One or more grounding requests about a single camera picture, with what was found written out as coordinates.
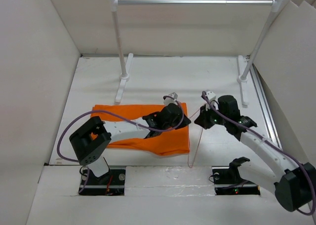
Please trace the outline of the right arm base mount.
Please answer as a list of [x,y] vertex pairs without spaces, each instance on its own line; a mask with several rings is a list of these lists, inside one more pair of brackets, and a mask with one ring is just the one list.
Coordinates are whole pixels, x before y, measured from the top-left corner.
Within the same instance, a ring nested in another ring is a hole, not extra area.
[[209,181],[214,184],[215,195],[261,195],[259,187],[240,177],[238,167],[249,162],[246,157],[234,159],[228,166],[212,167]]

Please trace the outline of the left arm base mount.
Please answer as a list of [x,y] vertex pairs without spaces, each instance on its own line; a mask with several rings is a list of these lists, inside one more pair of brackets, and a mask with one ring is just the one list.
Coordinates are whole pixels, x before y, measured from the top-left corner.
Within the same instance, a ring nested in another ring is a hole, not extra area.
[[97,178],[92,171],[81,168],[78,194],[82,196],[123,196],[126,168],[112,168],[106,175]]

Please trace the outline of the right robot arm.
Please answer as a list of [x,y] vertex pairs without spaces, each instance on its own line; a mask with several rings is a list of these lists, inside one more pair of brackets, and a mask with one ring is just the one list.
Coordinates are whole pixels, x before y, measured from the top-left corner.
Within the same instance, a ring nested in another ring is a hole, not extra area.
[[212,91],[203,91],[205,105],[194,123],[203,129],[214,125],[224,126],[239,142],[249,147],[269,167],[262,169],[249,158],[240,157],[229,164],[228,176],[238,183],[251,181],[274,194],[279,204],[287,211],[300,212],[300,208],[311,202],[310,212],[316,211],[316,169],[309,162],[303,164],[284,152],[266,136],[254,130],[257,123],[241,115],[237,100],[232,95],[216,98]]

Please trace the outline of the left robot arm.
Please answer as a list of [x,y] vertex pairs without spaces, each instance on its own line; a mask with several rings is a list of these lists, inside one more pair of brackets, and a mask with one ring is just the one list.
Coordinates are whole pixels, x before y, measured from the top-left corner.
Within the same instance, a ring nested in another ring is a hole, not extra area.
[[109,166],[102,157],[110,143],[150,139],[163,132],[182,129],[191,123],[182,107],[176,103],[170,103],[161,111],[132,120],[104,110],[100,113],[111,114],[121,121],[105,121],[99,116],[93,116],[69,137],[79,164],[87,167],[100,184],[110,179]]

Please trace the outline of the pink wire hanger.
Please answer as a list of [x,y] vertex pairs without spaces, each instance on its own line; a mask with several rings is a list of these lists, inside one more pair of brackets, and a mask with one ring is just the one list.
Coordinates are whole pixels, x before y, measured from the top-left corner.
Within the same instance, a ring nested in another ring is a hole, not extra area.
[[187,166],[192,169],[196,160],[197,152],[199,149],[200,141],[203,134],[203,128],[194,125],[194,120],[197,118],[199,110],[196,110],[189,119],[192,121],[192,125],[189,127],[190,133],[190,152],[187,156]]

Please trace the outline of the white clothes rack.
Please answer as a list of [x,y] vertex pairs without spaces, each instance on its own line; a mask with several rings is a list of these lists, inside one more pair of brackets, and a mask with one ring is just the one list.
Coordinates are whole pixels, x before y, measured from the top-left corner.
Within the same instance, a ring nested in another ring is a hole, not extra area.
[[110,4],[110,10],[112,14],[112,20],[115,30],[115,37],[118,47],[118,57],[121,68],[120,83],[118,86],[117,94],[115,97],[115,104],[118,105],[121,103],[123,93],[126,87],[126,83],[129,81],[130,69],[133,62],[133,53],[129,53],[127,59],[124,58],[122,42],[120,37],[119,30],[119,20],[118,20],[118,6],[120,5],[261,5],[261,6],[270,6],[271,11],[266,19],[266,22],[263,26],[263,29],[260,33],[260,36],[255,44],[254,49],[252,50],[249,60],[246,62],[245,58],[238,56],[237,60],[237,69],[239,76],[237,78],[239,88],[241,103],[244,107],[249,106],[249,97],[247,95],[247,82],[248,82],[248,73],[250,72],[251,67],[260,46],[263,43],[264,38],[266,37],[272,22],[275,20],[277,13],[280,11],[280,8],[284,0],[108,0]]

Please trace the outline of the orange trousers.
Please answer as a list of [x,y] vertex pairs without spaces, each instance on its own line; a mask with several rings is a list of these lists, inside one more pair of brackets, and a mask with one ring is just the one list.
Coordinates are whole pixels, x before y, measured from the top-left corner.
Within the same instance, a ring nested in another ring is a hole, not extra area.
[[[109,111],[133,120],[150,113],[161,111],[162,105],[95,105],[92,109]],[[108,145],[111,149],[142,150],[159,156],[186,154],[190,152],[189,128],[162,133],[150,139],[127,139]]]

